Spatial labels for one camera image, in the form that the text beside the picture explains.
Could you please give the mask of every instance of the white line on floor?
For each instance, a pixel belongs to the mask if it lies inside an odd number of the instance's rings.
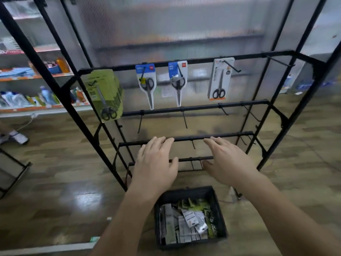
[[[0,256],[16,256],[29,255],[40,253],[66,252],[68,250],[86,250],[92,249],[96,243],[73,243],[63,245],[53,245],[45,247],[15,249],[15,250],[0,250]]]

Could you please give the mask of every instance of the white scissors package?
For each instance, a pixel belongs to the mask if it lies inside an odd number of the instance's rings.
[[[208,98],[214,100],[224,100],[228,92],[228,86],[231,79],[232,68],[235,59],[233,57],[217,58],[213,62],[213,72],[208,88]]]
[[[182,91],[187,85],[188,64],[187,61],[169,62],[168,73],[170,84],[176,91],[176,104],[181,106]]]
[[[151,110],[154,109],[153,93],[156,89],[156,72],[154,64],[139,64],[135,66],[140,89],[146,94]]]

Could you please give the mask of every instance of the person's left hand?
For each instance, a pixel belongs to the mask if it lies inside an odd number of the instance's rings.
[[[144,202],[155,203],[173,184],[179,168],[179,158],[169,165],[169,151],[174,138],[153,137],[143,145],[137,155],[132,182],[128,192],[133,192]]]

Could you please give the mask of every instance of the hand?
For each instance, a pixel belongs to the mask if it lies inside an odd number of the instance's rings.
[[[167,191],[178,175],[179,158],[169,166],[169,151],[174,138],[153,137],[143,145],[137,155],[134,175],[128,192],[133,192],[142,201],[153,204]]]
[[[251,158],[238,146],[220,137],[204,139],[212,151],[214,163],[205,160],[203,168],[220,183],[242,191],[243,184],[260,175]]]

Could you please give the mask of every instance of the display rack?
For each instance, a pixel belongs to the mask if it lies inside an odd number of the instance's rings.
[[[23,175],[23,173],[32,165],[31,162],[28,162],[27,164],[23,164],[22,162],[18,161],[17,159],[15,159],[12,155],[10,155],[9,153],[7,153],[6,151],[2,150],[0,148],[0,154],[5,155],[7,158],[9,158],[11,161],[19,164],[22,167],[21,172],[18,174],[18,176],[14,176],[12,174],[10,174],[9,172],[5,171],[4,169],[0,168],[0,172],[2,174],[5,174],[7,176],[9,176],[10,178],[13,179],[13,182],[11,183],[11,185],[8,188],[2,188],[0,187],[0,192],[2,193],[2,195],[0,196],[0,199],[2,199],[3,197],[6,196],[6,194],[11,190],[11,188],[17,183],[17,181],[20,179],[20,177]]]
[[[65,10],[65,13],[70,21],[70,24],[75,32],[75,35],[78,39],[78,42],[85,54],[85,57],[87,58],[91,68],[88,69],[81,69],[81,70],[76,70],[75,66],[72,63],[72,60],[70,58],[70,56],[68,55],[68,52],[66,51],[66,48],[64,47],[60,37],[57,34],[57,31],[55,30],[51,20],[49,19],[48,14],[45,11],[45,1],[44,0],[35,0],[36,5],[39,9],[39,11],[41,12],[42,17],[44,18],[47,26],[49,27],[52,35],[54,36],[56,43],[58,44],[63,56],[65,57],[65,59],[67,60],[67,62],[70,65],[70,68],[72,70],[72,72],[74,73],[74,76],[71,77],[62,87],[60,87],[56,80],[53,78],[53,76],[49,73],[48,69],[45,67],[44,63],[42,62],[42,60],[39,58],[36,50],[32,47],[32,45],[29,43],[28,39],[25,37],[25,35],[23,34],[23,32],[21,31],[21,29],[19,28],[18,24],[16,23],[16,21],[13,19],[13,17],[10,15],[10,13],[6,10],[5,6],[3,3],[0,3],[0,19],[3,21],[5,27],[8,29],[8,31],[11,33],[11,35],[13,36],[13,38],[17,41],[17,43],[19,44],[19,46],[21,47],[21,49],[23,50],[23,52],[28,56],[28,58],[31,60],[31,62],[33,63],[33,65],[35,66],[35,68],[38,70],[38,72],[40,73],[40,75],[44,78],[44,80],[47,82],[47,84],[49,85],[49,87],[51,88],[51,90],[56,94],[56,96],[58,97],[58,99],[61,101],[62,105],[65,107],[65,109],[67,110],[67,112],[69,112],[69,114],[71,115],[71,117],[74,119],[75,123],[78,125],[78,127],[81,129],[81,131],[83,132],[83,134],[86,136],[86,138],[89,140],[89,142],[91,143],[91,145],[93,146],[93,148],[96,150],[96,152],[99,154],[99,156],[102,158],[102,160],[104,161],[104,163],[106,164],[106,166],[109,168],[109,170],[112,172],[112,174],[114,175],[114,177],[117,179],[117,181],[119,182],[119,184],[122,186],[122,188],[126,191],[127,190],[127,185],[126,182],[122,180],[122,178],[118,175],[117,171],[116,171],[116,160],[117,157],[120,158],[120,160],[123,163],[124,168],[126,169],[126,174],[132,176],[131,171],[130,171],[130,167],[133,166],[135,164],[135,160],[134,157],[130,151],[130,146],[140,146],[143,144],[146,144],[148,142],[148,140],[141,140],[141,141],[134,141],[134,142],[127,142],[126,138],[122,132],[122,125],[120,125],[118,123],[117,120],[115,120],[115,125],[120,133],[120,136],[123,140],[123,142],[119,143],[118,145],[115,143],[115,139],[111,136],[111,134],[109,133],[108,128],[106,127],[105,124],[103,124],[102,122],[99,123],[99,126],[95,132],[94,135],[91,134],[91,132],[89,131],[89,129],[87,128],[87,126],[85,125],[85,123],[83,122],[83,120],[81,119],[81,117],[79,116],[79,114],[76,112],[75,108],[72,106],[71,101],[70,101],[70,96],[69,96],[69,90],[71,88],[71,86],[73,84],[75,84],[75,82],[77,81],[79,83],[79,85],[81,86],[81,88],[83,89],[83,91],[85,92],[85,95],[87,96],[92,108],[94,109],[94,106],[91,102],[91,99],[89,97],[89,94],[86,91],[86,88],[84,86],[83,81],[81,80],[81,76],[83,74],[88,74],[91,73],[93,70],[98,70],[98,69],[112,69],[114,72],[116,71],[125,71],[125,70],[134,70],[135,69],[135,64],[131,64],[131,65],[122,65],[122,66],[114,66],[114,67],[100,67],[100,68],[94,68],[92,66],[91,60],[89,58],[89,55],[87,54],[87,51],[84,47],[83,41],[80,38],[80,35],[77,32],[77,28],[75,27],[74,22],[72,21],[72,17],[70,16],[70,12],[67,9],[67,6],[64,3],[64,0],[61,0],[62,5],[63,5],[63,9]],[[140,116],[140,122],[139,122],[139,130],[141,128],[141,124],[142,124],[142,120],[143,120],[143,116],[145,115],[151,115],[151,114],[161,114],[161,113],[172,113],[172,112],[182,112],[184,121],[185,121],[185,126],[187,127],[187,123],[185,120],[185,112],[186,111],[195,111],[195,110],[206,110],[206,109],[212,109],[212,108],[218,108],[221,109],[224,114],[228,115],[228,113],[224,110],[224,108],[228,108],[228,107],[244,107],[247,111],[245,120],[242,124],[242,127],[240,129],[239,132],[237,133],[220,133],[220,134],[213,134],[213,135],[193,135],[193,136],[186,136],[186,137],[175,137],[175,142],[181,142],[181,141],[191,141],[194,148],[194,140],[202,140],[204,138],[208,138],[210,136],[216,136],[216,137],[237,137],[237,141],[236,141],[236,145],[238,144],[239,140],[241,140],[245,145],[246,142],[244,141],[244,139],[242,139],[243,137],[249,138],[250,139],[250,143],[247,146],[246,149],[246,153],[249,153],[251,147],[253,146],[254,143],[258,143],[258,145],[260,146],[261,150],[262,150],[262,160],[261,162],[258,164],[257,169],[258,171],[264,166],[264,164],[266,163],[266,161],[268,160],[268,158],[271,156],[271,154],[273,153],[273,151],[275,150],[275,148],[278,146],[278,144],[281,142],[281,140],[283,139],[283,137],[285,136],[285,134],[288,132],[288,130],[291,128],[291,126],[294,124],[294,122],[296,121],[297,117],[300,115],[301,111],[305,108],[305,106],[307,105],[307,103],[310,101],[310,99],[313,97],[313,95],[316,93],[316,91],[318,90],[319,86],[322,84],[323,80],[325,79],[325,77],[328,75],[328,73],[330,72],[330,70],[332,69],[332,67],[335,65],[335,63],[337,62],[340,53],[341,53],[341,42],[338,44],[338,46],[336,47],[336,49],[334,50],[334,52],[332,53],[332,55],[330,56],[330,58],[328,59],[328,61],[323,62],[317,59],[314,59],[312,57],[306,56],[301,52],[301,49],[303,47],[303,45],[305,44],[319,14],[321,13],[322,8],[324,7],[326,0],[320,0],[303,35],[302,38],[296,48],[296,50],[280,50],[277,51],[276,50],[276,46],[277,43],[279,41],[279,38],[281,36],[281,33],[283,31],[284,25],[287,21],[288,15],[291,11],[292,5],[294,3],[294,0],[290,0],[288,3],[288,6],[286,8],[284,17],[281,21],[280,27],[278,29],[278,32],[276,34],[275,40],[272,44],[271,50],[269,52],[261,52],[261,53],[255,53],[255,54],[247,54],[247,55],[229,55],[227,57],[234,57],[235,60],[243,60],[243,59],[257,59],[257,58],[266,58],[266,64],[265,67],[262,71],[261,77],[259,79],[259,82],[257,84],[257,87],[255,89],[254,95],[252,100],[250,101],[241,101],[241,102],[234,102],[234,103],[218,103],[218,104],[213,104],[213,105],[200,105],[200,106],[187,106],[187,107],[174,107],[174,108],[164,108],[164,109],[155,109],[155,110],[140,110],[140,111],[125,111],[123,112],[122,117],[129,117],[129,116]],[[288,64],[281,62],[280,60],[275,59],[275,57],[282,57],[282,56],[289,56],[291,57],[291,60]],[[188,64],[201,64],[201,63],[212,63],[213,60],[215,59],[215,57],[211,57],[211,58],[198,58],[198,59],[189,59]],[[303,96],[302,100],[299,102],[299,104],[297,105],[296,109],[294,110],[294,112],[291,114],[290,117],[285,116],[279,109],[277,109],[274,106],[275,100],[285,82],[285,80],[287,79],[290,70],[292,68],[292,66],[295,65],[295,61],[299,59],[299,60],[303,60],[306,63],[309,63],[312,65],[313,67],[313,84],[311,85],[311,87],[309,88],[309,90],[305,93],[305,95]],[[270,61],[274,61],[277,62],[279,64],[281,64],[282,66],[286,67],[286,70],[283,74],[283,77],[281,78],[274,95],[272,96],[272,98],[270,100],[257,100],[257,94],[258,91],[261,87],[262,81],[264,79],[264,76],[267,72],[267,69],[269,67]],[[165,67],[168,66],[168,61],[167,62],[157,62],[155,63],[155,67]],[[256,105],[267,105],[267,109],[263,115],[263,117],[261,119],[258,119],[257,117],[255,117],[255,115],[251,112],[251,109],[253,106]],[[272,145],[270,146],[270,148],[268,150],[266,150],[264,148],[264,146],[261,144],[261,142],[258,139],[258,134],[260,132],[260,130],[262,129],[262,126],[269,114],[269,112],[273,110],[275,113],[277,113],[281,119],[281,131],[278,134],[278,136],[276,137],[275,141],[272,143]],[[99,121],[101,121],[100,116],[97,114],[96,110],[94,109],[94,112],[96,113],[97,118],[99,119]],[[256,131],[244,131],[245,128],[245,124],[248,120],[249,117],[254,117],[256,119],[256,121],[258,122],[258,125],[256,126]],[[105,133],[108,135],[110,142],[112,143],[115,151],[116,151],[116,155],[115,158],[113,160],[113,162],[111,162],[108,157],[105,155],[104,151],[101,149],[100,144],[99,144],[99,138],[98,138],[98,134],[100,129],[104,129]],[[120,148],[125,147],[128,150],[128,153],[130,155],[131,158],[131,162],[126,163],[126,161],[124,160],[121,152],[120,152]],[[186,162],[186,161],[190,161],[192,163],[192,161],[201,161],[203,159],[212,159],[212,156],[208,156],[208,157],[188,157],[188,158],[180,158],[179,161],[180,162]],[[242,196],[242,194],[236,193],[238,198]]]

